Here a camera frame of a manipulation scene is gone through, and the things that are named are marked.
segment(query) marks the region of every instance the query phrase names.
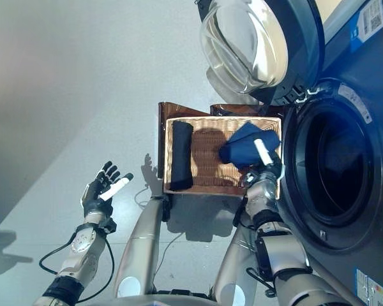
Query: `robotic arm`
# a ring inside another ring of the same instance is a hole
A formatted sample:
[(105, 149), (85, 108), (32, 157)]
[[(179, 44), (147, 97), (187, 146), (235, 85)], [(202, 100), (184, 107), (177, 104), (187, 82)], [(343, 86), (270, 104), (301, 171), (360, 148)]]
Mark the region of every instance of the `robotic arm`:
[(312, 274), (302, 243), (278, 213), (275, 201), (277, 178), (282, 164), (273, 162), (261, 173), (249, 173), (245, 210), (256, 230), (259, 274), (274, 282), (278, 302), (284, 306), (350, 305), (323, 279)]
[[(70, 253), (60, 271), (55, 272), (56, 278), (33, 306), (74, 306), (94, 278), (105, 244), (111, 252), (106, 236), (116, 230), (116, 223), (111, 218), (112, 197), (133, 178), (131, 173), (122, 178), (118, 178), (119, 175), (117, 166), (109, 161), (86, 186), (81, 198), (84, 222), (72, 235)], [(41, 267), (46, 257), (40, 261)]]

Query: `black rolled towel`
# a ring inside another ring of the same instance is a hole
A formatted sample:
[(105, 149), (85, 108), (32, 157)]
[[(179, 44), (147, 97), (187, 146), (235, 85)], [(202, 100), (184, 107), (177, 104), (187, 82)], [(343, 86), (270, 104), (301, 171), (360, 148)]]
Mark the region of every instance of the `black rolled towel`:
[(193, 126), (187, 122), (173, 122), (172, 180), (170, 190), (188, 189), (193, 185), (190, 169)]

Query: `blue label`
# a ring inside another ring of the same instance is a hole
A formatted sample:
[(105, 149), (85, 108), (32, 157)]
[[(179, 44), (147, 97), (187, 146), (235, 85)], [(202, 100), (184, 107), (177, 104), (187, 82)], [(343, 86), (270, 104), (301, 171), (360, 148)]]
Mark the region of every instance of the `blue label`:
[(383, 28), (382, 0), (371, 0), (349, 20), (350, 51), (355, 52), (363, 43)]

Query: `washing machine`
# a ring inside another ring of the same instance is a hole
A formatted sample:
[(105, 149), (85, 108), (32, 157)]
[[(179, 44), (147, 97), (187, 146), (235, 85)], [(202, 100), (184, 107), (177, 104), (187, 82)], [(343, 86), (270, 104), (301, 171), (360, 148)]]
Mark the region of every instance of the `washing machine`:
[(236, 2), (198, 1), (203, 49), (229, 89), (283, 107), (283, 219), (329, 277), (383, 306), (383, 1), (328, 43), (314, 0)]

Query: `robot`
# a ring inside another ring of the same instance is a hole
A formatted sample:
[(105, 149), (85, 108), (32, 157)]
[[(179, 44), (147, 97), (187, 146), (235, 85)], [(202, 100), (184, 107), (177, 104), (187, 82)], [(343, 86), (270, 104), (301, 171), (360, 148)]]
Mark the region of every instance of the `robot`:
[[(312, 274), (302, 243), (281, 218), (275, 193), (283, 167), (276, 154), (270, 156), (270, 163), (245, 178), (248, 188), (236, 214), (237, 229), (207, 296), (187, 290), (156, 291), (154, 287), (160, 225), (169, 207), (163, 195), (152, 196), (133, 229), (114, 284), (116, 299), (96, 305), (251, 306), (257, 281), (268, 287), (267, 296), (277, 296), (281, 306), (350, 305), (324, 279)], [(116, 230), (112, 197), (133, 178), (129, 173), (117, 179), (119, 174), (108, 162), (87, 185), (81, 199), (84, 222), (66, 244), (71, 244), (70, 253), (60, 271), (50, 270), (56, 274), (53, 283), (33, 306), (76, 305), (96, 274), (105, 244), (111, 252), (106, 237)], [(244, 218), (252, 223), (250, 227), (240, 222)]]

